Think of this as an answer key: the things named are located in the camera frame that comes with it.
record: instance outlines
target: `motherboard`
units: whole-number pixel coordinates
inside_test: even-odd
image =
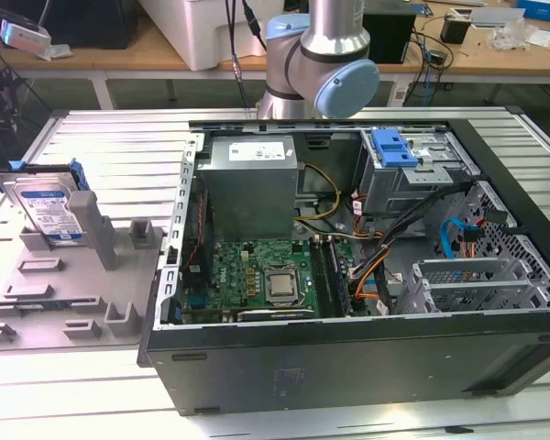
[[[346,283],[348,270],[356,266],[351,245],[337,239],[328,246],[337,254],[338,279]],[[317,257],[319,248],[313,240],[216,243],[209,289],[190,292],[186,308],[207,313],[305,309],[321,317],[318,289],[332,282],[325,279],[328,268],[320,267],[325,263]]]

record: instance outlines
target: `power supply label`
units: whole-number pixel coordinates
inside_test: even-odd
[[[67,210],[63,191],[23,191],[20,195],[27,214],[45,236],[55,240],[82,237],[77,218]]]
[[[285,160],[283,142],[234,142],[228,150],[230,161]]]

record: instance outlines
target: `cpu socket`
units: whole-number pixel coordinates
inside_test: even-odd
[[[266,299],[276,307],[290,306],[299,300],[296,269],[265,270]]]

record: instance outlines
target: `workbench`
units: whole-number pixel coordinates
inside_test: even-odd
[[[497,0],[489,0],[491,6],[502,7]],[[444,16],[452,5],[428,4],[433,17]],[[422,29],[433,17],[418,16],[415,26]],[[528,20],[540,29],[550,30],[550,23]],[[434,20],[424,29],[428,35],[439,39],[443,20]],[[453,65],[442,76],[443,83],[550,83],[550,50],[531,46],[529,50],[495,51],[487,44],[490,30],[468,30],[462,45],[450,45],[455,53]],[[429,49],[441,49],[428,42]],[[108,81],[115,79],[165,80],[169,97],[174,99],[173,80],[232,80],[230,61],[220,63],[215,69],[190,71],[182,58],[148,19],[141,21],[137,37],[125,50],[74,49],[73,57],[44,61],[34,55],[13,49],[2,49],[5,59],[26,78],[84,79],[93,84],[100,107],[115,108],[114,96]],[[264,80],[267,62],[265,57],[244,57],[240,66],[247,80]],[[387,106],[402,106],[405,93],[422,67],[422,55],[411,44],[403,64],[379,65],[380,79],[391,82]]]
[[[151,218],[167,232],[191,120],[253,119],[245,110],[74,111],[52,117],[24,160],[76,158],[115,226]],[[370,108],[356,118],[465,118],[550,219],[550,138],[503,107]],[[23,216],[0,194],[0,292],[22,247]],[[137,347],[0,354],[0,438],[550,438],[550,372],[516,396],[184,418]],[[371,380],[376,378],[371,371]]]

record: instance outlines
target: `green motherboard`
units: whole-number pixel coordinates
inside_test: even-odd
[[[336,241],[335,249],[343,271],[347,272],[355,266],[351,245],[347,240]],[[314,316],[318,317],[312,265],[308,241],[217,243],[214,246],[212,282],[208,296],[203,304],[199,299],[192,298],[188,305],[214,310],[302,307],[313,310]],[[268,295],[268,290],[272,290],[275,285],[271,284],[270,274],[284,274],[285,277],[287,273],[292,274],[287,280],[293,280],[294,292],[295,286],[297,288],[296,300],[290,303],[277,302],[279,300],[276,296]],[[275,281],[278,275],[274,275],[272,280]]]

